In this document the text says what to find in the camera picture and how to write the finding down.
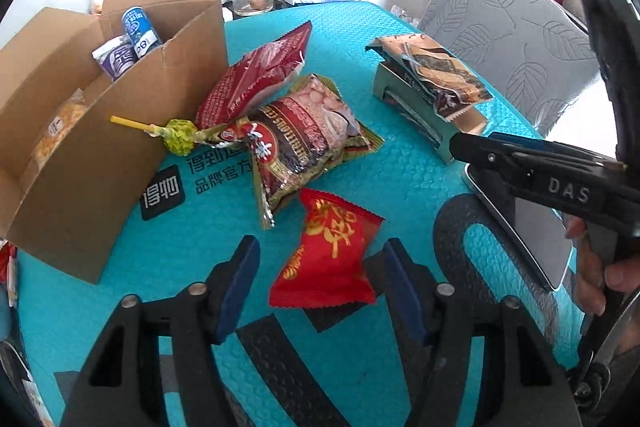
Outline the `right hand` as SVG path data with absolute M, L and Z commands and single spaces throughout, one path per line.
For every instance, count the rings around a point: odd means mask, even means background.
M 568 217 L 565 237 L 577 248 L 575 301 L 582 311 L 600 317 L 605 311 L 605 289 L 628 294 L 639 287 L 638 256 L 605 267 L 591 249 L 587 225 L 577 217 Z

